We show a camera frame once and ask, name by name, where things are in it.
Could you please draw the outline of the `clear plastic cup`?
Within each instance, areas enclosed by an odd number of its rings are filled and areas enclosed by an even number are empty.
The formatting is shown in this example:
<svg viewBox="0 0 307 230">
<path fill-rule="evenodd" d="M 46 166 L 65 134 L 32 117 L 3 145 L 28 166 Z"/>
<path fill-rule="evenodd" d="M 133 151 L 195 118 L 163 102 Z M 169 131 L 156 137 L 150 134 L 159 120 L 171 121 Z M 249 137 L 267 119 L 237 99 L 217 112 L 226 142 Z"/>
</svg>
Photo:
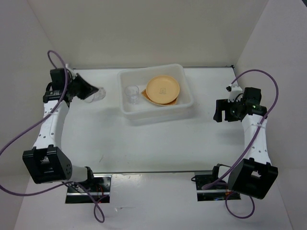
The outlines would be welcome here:
<svg viewBox="0 0 307 230">
<path fill-rule="evenodd" d="M 106 96 L 105 89 L 104 88 L 99 88 L 97 92 L 91 94 L 84 101 L 86 103 L 92 103 L 92 102 L 103 100 L 105 98 L 105 96 Z"/>
<path fill-rule="evenodd" d="M 139 88 L 136 85 L 129 85 L 125 88 L 125 95 L 130 104 L 137 104 L 139 99 Z"/>
</svg>

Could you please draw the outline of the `yellow bear plate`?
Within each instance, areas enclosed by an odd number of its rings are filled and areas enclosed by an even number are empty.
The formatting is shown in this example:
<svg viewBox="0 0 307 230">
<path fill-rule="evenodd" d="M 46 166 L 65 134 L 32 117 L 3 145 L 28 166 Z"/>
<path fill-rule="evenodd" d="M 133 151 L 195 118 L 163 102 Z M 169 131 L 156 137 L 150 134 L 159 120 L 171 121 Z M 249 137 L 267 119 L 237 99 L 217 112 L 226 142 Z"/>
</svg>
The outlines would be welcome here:
<svg viewBox="0 0 307 230">
<path fill-rule="evenodd" d="M 180 85 L 172 76 L 159 75 L 149 80 L 146 85 L 146 93 L 154 103 L 168 104 L 178 97 Z"/>
<path fill-rule="evenodd" d="M 176 105 L 177 104 L 177 98 L 169 103 L 156 103 L 152 100 L 149 100 L 149 102 L 155 104 L 155 105 L 159 105 L 159 106 L 171 106 L 171 105 Z"/>
</svg>

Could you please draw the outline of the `triangular woven bamboo basket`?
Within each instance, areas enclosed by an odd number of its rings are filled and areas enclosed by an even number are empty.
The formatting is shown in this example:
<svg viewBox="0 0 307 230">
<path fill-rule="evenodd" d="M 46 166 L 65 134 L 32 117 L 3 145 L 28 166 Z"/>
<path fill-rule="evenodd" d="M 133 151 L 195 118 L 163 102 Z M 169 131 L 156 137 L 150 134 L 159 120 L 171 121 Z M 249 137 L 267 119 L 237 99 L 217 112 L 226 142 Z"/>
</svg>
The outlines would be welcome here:
<svg viewBox="0 0 307 230">
<path fill-rule="evenodd" d="M 142 96 L 143 96 L 147 101 L 151 100 L 151 99 L 148 97 L 148 95 L 147 95 L 147 93 L 146 93 L 146 90 L 143 90 L 143 91 L 141 92 L 141 94 L 142 94 Z"/>
</svg>

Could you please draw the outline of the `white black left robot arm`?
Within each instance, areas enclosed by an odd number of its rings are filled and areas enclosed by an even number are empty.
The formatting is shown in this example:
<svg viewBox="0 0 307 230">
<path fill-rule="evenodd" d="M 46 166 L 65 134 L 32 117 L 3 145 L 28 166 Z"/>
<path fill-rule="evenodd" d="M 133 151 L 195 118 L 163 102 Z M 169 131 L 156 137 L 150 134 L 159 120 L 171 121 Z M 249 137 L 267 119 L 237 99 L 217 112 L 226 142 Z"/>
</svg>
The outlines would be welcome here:
<svg viewBox="0 0 307 230">
<path fill-rule="evenodd" d="M 106 91 L 68 67 L 52 69 L 50 76 L 43 96 L 44 121 L 33 147 L 23 152 L 23 162 L 36 184 L 74 181 L 82 190 L 91 191 L 94 173 L 88 166 L 74 166 L 63 153 L 62 131 L 73 98 L 92 103 L 104 99 Z"/>
</svg>

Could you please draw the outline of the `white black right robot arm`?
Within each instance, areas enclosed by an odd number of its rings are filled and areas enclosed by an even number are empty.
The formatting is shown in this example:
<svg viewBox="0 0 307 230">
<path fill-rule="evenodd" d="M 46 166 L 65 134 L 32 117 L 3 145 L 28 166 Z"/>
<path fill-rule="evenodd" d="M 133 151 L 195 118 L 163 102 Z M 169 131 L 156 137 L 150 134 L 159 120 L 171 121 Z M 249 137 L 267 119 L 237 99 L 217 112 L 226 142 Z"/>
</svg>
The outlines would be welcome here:
<svg viewBox="0 0 307 230">
<path fill-rule="evenodd" d="M 227 99 L 216 101 L 213 119 L 216 122 L 240 121 L 244 130 L 246 153 L 228 177 L 228 187 L 237 193 L 263 199 L 278 176 L 272 166 L 266 143 L 267 108 L 260 104 L 261 90 L 242 89 L 238 85 L 226 88 Z"/>
</svg>

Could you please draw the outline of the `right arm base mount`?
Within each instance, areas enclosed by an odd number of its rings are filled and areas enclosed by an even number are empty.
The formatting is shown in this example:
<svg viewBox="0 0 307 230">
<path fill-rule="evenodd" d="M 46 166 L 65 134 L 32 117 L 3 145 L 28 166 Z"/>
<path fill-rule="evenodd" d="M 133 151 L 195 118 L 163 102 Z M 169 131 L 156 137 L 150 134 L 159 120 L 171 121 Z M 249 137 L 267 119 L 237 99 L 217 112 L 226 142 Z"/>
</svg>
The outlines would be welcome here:
<svg viewBox="0 0 307 230">
<path fill-rule="evenodd" d="M 203 190 L 202 187 L 210 184 L 217 179 L 216 173 L 212 171 L 196 172 L 191 181 L 196 185 L 197 201 L 224 201 L 231 193 L 228 187 L 223 184 L 217 184 L 209 189 Z"/>
</svg>

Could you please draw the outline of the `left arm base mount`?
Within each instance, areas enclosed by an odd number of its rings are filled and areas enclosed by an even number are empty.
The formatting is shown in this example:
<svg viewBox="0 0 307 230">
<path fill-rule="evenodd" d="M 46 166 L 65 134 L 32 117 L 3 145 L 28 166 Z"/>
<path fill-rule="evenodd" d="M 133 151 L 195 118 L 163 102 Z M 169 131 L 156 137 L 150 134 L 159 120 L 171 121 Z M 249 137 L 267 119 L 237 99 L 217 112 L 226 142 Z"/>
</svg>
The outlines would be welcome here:
<svg viewBox="0 0 307 230">
<path fill-rule="evenodd" d="M 110 174 L 94 174 L 94 179 L 80 182 L 87 192 L 98 203 L 110 203 L 111 190 Z M 68 184 L 66 192 L 66 204 L 90 204 L 93 203 L 88 194 L 76 184 Z"/>
</svg>

